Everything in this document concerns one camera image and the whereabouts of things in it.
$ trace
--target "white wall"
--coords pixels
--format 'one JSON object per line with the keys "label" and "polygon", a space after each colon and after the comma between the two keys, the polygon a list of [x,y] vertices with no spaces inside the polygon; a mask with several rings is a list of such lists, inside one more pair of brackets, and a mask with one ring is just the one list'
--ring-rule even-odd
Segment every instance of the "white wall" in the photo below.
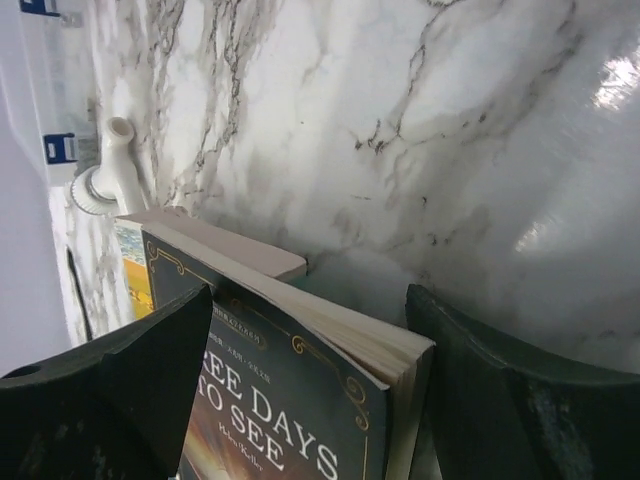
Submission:
{"label": "white wall", "polygon": [[70,348],[45,186],[0,101],[0,376]]}

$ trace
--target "book title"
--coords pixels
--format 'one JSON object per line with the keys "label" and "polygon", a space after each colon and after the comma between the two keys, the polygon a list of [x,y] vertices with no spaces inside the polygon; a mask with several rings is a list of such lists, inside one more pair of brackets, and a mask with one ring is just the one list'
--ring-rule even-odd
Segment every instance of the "book title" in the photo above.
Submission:
{"label": "book title", "polygon": [[[205,352],[203,366],[208,375],[200,375],[198,394],[218,412],[228,411],[233,428],[275,468],[281,472],[285,470],[283,444],[286,442],[302,458],[315,462],[317,470],[327,480],[338,480],[338,456],[315,435],[289,418],[285,411],[275,410],[264,393],[252,384],[243,383],[238,372],[213,352]],[[221,389],[238,402],[244,400],[251,410],[243,410],[236,402],[225,405]]]}

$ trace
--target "blue clip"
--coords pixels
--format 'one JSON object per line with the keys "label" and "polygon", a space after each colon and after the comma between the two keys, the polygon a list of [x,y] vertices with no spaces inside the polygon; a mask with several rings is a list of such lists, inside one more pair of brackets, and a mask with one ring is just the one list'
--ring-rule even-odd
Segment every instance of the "blue clip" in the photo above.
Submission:
{"label": "blue clip", "polygon": [[[47,11],[46,0],[20,0],[20,11],[45,17],[60,17],[58,12]],[[51,0],[51,7],[56,8],[55,0]]]}
{"label": "blue clip", "polygon": [[57,133],[45,135],[42,138],[44,140],[44,155],[48,165],[73,163],[76,161],[74,158],[67,157],[67,149],[64,145],[65,138],[75,138],[73,133]]}

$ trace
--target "white marble table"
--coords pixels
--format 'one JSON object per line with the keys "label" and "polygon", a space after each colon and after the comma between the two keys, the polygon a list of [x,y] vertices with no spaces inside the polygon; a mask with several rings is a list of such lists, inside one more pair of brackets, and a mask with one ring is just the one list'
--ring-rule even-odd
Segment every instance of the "white marble table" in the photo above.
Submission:
{"label": "white marble table", "polygon": [[[100,114],[135,125],[151,203],[306,256],[308,289],[367,314],[401,323],[419,282],[548,350],[640,372],[637,2],[90,12]],[[57,242],[105,332],[131,318],[112,224],[63,197]]]}

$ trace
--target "clear plastic box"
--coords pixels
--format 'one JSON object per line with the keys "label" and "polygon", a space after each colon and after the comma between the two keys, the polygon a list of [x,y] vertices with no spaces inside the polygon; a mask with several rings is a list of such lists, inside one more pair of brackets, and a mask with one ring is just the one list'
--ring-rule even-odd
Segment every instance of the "clear plastic box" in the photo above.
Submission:
{"label": "clear plastic box", "polygon": [[98,154],[86,1],[3,0],[0,22],[11,129],[42,179],[64,185]]}

